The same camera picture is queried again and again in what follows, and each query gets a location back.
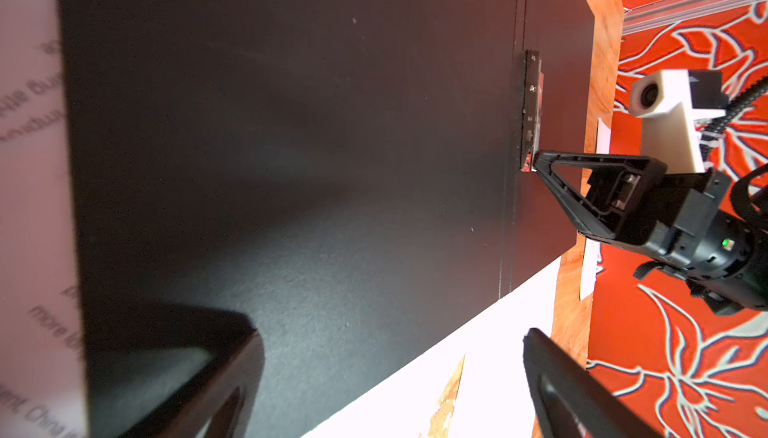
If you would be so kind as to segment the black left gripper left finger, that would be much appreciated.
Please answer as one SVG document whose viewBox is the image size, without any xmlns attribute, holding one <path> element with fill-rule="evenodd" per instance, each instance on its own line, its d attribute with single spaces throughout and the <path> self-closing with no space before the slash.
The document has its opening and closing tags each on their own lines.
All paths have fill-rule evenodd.
<svg viewBox="0 0 768 438">
<path fill-rule="evenodd" d="M 89 309 L 92 437 L 243 437 L 264 369 L 239 312 L 192 305 Z"/>
</svg>

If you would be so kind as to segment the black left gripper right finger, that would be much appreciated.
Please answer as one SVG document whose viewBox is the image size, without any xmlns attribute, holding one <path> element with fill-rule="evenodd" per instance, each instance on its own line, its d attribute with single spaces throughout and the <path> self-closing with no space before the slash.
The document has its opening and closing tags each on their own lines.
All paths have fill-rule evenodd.
<svg viewBox="0 0 768 438">
<path fill-rule="evenodd" d="M 530 329 L 523 345 L 525 374 L 544 437 L 659 435 L 541 330 Z"/>
</svg>

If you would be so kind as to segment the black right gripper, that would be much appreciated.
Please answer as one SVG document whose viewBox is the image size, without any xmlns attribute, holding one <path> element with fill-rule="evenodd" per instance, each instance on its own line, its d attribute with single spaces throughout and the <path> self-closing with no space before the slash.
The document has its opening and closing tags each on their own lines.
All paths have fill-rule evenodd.
<svg viewBox="0 0 768 438">
<path fill-rule="evenodd" d="M 733 181 L 712 169 L 666 174 L 635 155 L 540 151 L 542 179 L 578 232 L 641 254 L 633 272 L 684 281 L 713 312 L 767 309 L 767 190 L 750 193 L 760 167 Z"/>
</svg>

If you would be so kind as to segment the blue folder black inside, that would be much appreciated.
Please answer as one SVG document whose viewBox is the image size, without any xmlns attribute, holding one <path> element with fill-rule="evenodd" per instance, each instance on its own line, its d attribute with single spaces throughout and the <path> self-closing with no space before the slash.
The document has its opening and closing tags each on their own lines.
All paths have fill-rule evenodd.
<svg viewBox="0 0 768 438">
<path fill-rule="evenodd" d="M 89 309 L 247 315 L 248 435 L 298 437 L 570 248 L 520 170 L 578 152 L 586 0 L 59 0 Z"/>
</svg>

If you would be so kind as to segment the metal folder clip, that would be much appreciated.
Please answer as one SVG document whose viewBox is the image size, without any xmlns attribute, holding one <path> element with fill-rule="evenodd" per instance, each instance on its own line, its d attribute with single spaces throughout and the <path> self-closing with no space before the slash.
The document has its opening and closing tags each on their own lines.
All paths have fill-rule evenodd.
<svg viewBox="0 0 768 438">
<path fill-rule="evenodd" d="M 525 54 L 525 80 L 522 106 L 520 170 L 534 172 L 534 159 L 540 144 L 543 98 L 542 59 L 538 50 Z"/>
</svg>

